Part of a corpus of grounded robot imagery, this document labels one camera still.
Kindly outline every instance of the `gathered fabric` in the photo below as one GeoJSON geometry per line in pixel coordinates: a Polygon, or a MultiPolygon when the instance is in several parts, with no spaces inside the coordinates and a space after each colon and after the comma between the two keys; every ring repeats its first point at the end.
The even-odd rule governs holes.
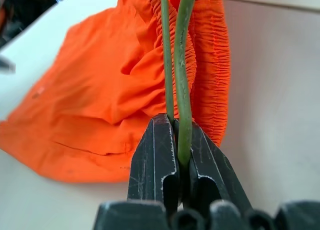
{"type": "MultiPolygon", "coordinates": [[[[169,3],[172,57],[179,1],[169,3]]],[[[72,26],[53,65],[0,122],[0,149],[56,181],[127,181],[148,122],[166,112],[163,52],[161,0],[118,0],[72,26]]],[[[195,1],[185,59],[192,117],[219,145],[230,81],[222,0],[195,1]]]]}

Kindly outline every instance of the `orange fabric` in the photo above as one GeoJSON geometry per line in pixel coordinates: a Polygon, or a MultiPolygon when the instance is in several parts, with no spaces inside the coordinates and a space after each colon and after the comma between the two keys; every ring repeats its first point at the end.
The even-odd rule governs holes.
{"type": "MultiPolygon", "coordinates": [[[[172,52],[176,17],[170,5],[172,52]]],[[[196,0],[186,72],[192,115],[219,145],[230,77],[222,0],[196,0]]],[[[0,123],[0,149],[57,181],[126,181],[150,118],[165,111],[161,0],[118,0],[70,28],[52,67],[0,123]]]]}

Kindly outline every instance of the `white table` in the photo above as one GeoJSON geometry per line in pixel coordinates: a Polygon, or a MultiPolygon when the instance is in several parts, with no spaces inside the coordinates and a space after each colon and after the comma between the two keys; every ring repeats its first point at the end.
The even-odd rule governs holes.
{"type": "MultiPolygon", "coordinates": [[[[6,118],[53,63],[71,25],[116,4],[117,0],[64,0],[3,49],[1,54],[16,63],[16,74],[0,75],[0,119],[6,118]]],[[[315,69],[320,62],[318,49],[310,49],[320,44],[319,38],[312,39],[307,32],[307,40],[294,48],[295,39],[305,37],[309,28],[299,28],[287,12],[242,4],[226,3],[233,74],[222,150],[254,206],[273,213],[282,201],[320,199],[320,71],[315,69]],[[268,13],[272,15],[266,20],[268,26],[276,25],[271,32],[262,28],[259,16],[268,17],[268,13]],[[279,42],[277,34],[286,29],[287,19],[295,31],[291,36],[283,34],[287,38],[281,37],[282,47],[273,49],[272,41],[279,42]],[[248,34],[254,24],[258,26],[255,33],[248,34]],[[283,52],[287,52],[286,63],[292,64],[282,62],[283,52]],[[277,85],[271,84],[274,79],[277,85]]],[[[313,17],[300,18],[305,25],[312,23],[310,28],[319,27],[313,17]]],[[[127,187],[127,183],[54,182],[0,151],[0,230],[89,230],[99,203],[125,199],[127,187]]]]}

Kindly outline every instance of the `orange shorts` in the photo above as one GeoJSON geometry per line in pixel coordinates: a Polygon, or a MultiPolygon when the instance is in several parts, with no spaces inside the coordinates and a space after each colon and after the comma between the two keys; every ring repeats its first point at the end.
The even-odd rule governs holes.
{"type": "MultiPolygon", "coordinates": [[[[170,1],[173,52],[179,0],[170,1]]],[[[230,80],[222,0],[196,0],[185,57],[192,116],[219,145],[230,80]]],[[[53,65],[0,123],[0,149],[57,181],[126,181],[150,118],[166,111],[164,79],[161,0],[118,0],[69,29],[53,65]]]]}

